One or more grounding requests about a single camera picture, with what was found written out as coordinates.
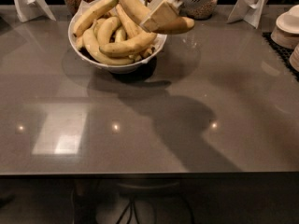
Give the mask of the white ceramic bowl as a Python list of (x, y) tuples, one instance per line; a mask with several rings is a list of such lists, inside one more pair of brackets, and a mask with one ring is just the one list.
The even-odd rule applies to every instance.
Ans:
[(164, 48), (164, 43), (167, 39), (167, 35), (157, 35), (157, 37), (153, 41), (154, 52), (149, 57), (140, 60), (136, 63), (126, 64), (126, 65), (107, 65), (104, 63), (99, 63), (94, 58), (92, 58), (87, 51), (79, 51), (76, 48), (76, 38), (73, 35), (73, 27), (75, 25), (75, 22), (81, 16), (81, 14), (86, 10), (88, 10), (94, 4), (96, 4), (98, 1), (102, 1), (102, 0), (94, 0), (91, 3), (82, 1), (79, 5), (78, 12), (73, 16), (68, 26), (68, 39), (69, 39), (70, 46), (72, 47), (73, 51), (77, 54), (77, 56), (81, 60), (97, 68), (107, 70), (111, 73), (128, 74), (134, 72), (139, 66), (151, 62), (158, 55), (158, 53)]

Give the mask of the long front yellow banana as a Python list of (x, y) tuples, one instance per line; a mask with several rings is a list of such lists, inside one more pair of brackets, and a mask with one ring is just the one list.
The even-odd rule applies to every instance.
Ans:
[(127, 65), (133, 62), (133, 60), (130, 58), (110, 58), (103, 54), (99, 49), (99, 44), (94, 35), (92, 27), (83, 33), (82, 38), (84, 48), (99, 63), (107, 65)]

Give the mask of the glass jar pale beans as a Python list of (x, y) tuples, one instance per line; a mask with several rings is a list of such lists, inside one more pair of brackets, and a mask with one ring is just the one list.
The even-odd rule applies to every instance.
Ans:
[(188, 17), (195, 20), (207, 20), (212, 16), (217, 3), (218, 0), (210, 0), (197, 9), (187, 9), (185, 13)]

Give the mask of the right white paper stand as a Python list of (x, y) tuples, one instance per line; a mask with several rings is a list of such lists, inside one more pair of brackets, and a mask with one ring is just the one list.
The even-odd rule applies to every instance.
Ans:
[(227, 22), (245, 21), (257, 29), (267, 2), (268, 0), (237, 0)]

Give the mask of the white paper stand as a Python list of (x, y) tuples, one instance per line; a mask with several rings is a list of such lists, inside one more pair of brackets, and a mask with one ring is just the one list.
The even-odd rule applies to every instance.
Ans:
[(245, 21), (257, 29), (267, 2), (268, 0), (237, 0), (227, 22)]
[(48, 17), (53, 21), (56, 20), (45, 0), (14, 0), (14, 4), (21, 22), (27, 22), (41, 16)]

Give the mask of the stack of paper bowls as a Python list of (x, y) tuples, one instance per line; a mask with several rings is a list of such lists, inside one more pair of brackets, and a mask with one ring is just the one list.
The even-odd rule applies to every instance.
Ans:
[(291, 7), (276, 20), (271, 39), (286, 49), (295, 49), (299, 44), (299, 5)]

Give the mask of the black mesh mat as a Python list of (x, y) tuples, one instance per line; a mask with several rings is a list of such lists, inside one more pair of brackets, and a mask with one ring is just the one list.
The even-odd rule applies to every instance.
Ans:
[(292, 73), (295, 79), (299, 82), (299, 72), (291, 66), (291, 63), (289, 61), (292, 55), (292, 49), (281, 47), (280, 45), (275, 43), (271, 38), (270, 32), (263, 33), (262, 37), (265, 39), (265, 41), (268, 43), (271, 49), (278, 55), (279, 59), (284, 63), (284, 65)]

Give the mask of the left white paper stand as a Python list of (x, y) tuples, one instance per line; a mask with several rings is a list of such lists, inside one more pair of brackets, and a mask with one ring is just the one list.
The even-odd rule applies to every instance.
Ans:
[(21, 22), (27, 22), (41, 16), (48, 17), (53, 21), (56, 20), (45, 0), (14, 0), (14, 4)]

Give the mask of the round stool under table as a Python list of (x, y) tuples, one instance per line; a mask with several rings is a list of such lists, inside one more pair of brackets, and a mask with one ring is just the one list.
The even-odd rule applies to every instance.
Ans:
[(127, 211), (130, 212), (127, 223), (131, 224), (132, 217), (135, 217), (135, 223), (141, 224), (140, 217), (136, 209), (136, 201), (144, 199), (152, 208), (153, 224), (157, 224), (157, 211), (155, 206), (149, 201), (149, 198), (178, 198), (183, 203), (190, 214), (190, 224), (195, 224), (195, 218), (192, 208), (180, 190), (180, 182), (167, 181), (161, 179), (128, 179), (122, 180), (117, 184), (120, 196), (127, 197), (129, 203), (123, 209), (117, 224), (120, 224)]

